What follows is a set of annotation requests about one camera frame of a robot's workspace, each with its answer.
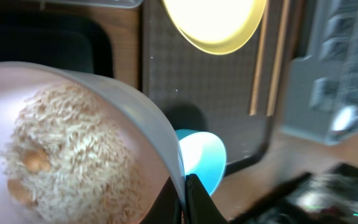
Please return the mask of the yellow plate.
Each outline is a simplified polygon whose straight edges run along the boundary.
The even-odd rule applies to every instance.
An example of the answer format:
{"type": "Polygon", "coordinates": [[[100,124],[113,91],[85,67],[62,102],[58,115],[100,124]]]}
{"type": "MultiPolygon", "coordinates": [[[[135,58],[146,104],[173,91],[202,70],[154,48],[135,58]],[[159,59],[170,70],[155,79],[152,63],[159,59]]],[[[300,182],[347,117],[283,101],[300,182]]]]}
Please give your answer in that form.
{"type": "Polygon", "coordinates": [[[212,55],[239,50],[257,30],[267,0],[162,0],[177,31],[212,55]]]}

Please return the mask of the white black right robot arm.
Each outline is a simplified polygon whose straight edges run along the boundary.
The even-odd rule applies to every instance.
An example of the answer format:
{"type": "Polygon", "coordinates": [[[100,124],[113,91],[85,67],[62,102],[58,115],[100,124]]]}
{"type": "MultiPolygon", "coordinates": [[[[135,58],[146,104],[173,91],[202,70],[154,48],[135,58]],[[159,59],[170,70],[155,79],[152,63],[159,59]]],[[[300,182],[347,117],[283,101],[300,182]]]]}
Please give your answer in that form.
{"type": "Polygon", "coordinates": [[[304,174],[280,184],[236,224],[358,224],[358,167],[339,163],[322,174],[304,174]]]}

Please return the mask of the light blue bowl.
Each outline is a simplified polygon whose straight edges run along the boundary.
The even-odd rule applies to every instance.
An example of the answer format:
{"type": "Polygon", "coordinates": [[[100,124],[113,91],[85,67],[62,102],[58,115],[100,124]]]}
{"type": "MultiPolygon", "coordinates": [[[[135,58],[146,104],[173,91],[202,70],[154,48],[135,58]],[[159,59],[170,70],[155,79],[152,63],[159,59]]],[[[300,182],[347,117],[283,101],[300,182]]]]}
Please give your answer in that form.
{"type": "Polygon", "coordinates": [[[176,130],[186,175],[195,174],[209,195],[219,187],[226,171],[227,153],[215,134],[190,129],[176,130]]]}

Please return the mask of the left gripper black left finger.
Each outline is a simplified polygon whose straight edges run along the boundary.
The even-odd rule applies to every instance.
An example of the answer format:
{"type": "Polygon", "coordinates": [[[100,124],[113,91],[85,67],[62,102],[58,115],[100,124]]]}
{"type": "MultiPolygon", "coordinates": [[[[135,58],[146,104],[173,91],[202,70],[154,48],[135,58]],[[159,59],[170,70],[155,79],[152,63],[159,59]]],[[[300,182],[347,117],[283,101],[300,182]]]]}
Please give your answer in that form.
{"type": "Polygon", "coordinates": [[[169,177],[140,224],[181,224],[181,221],[181,203],[169,177]]]}

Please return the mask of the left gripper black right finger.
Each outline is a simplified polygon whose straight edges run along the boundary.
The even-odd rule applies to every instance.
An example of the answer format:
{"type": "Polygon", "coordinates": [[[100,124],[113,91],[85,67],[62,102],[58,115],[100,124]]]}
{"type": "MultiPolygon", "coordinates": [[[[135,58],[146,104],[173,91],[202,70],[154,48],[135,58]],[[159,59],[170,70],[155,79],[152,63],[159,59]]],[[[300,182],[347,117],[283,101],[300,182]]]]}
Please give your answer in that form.
{"type": "Polygon", "coordinates": [[[228,224],[196,174],[186,176],[186,208],[189,224],[228,224]]]}

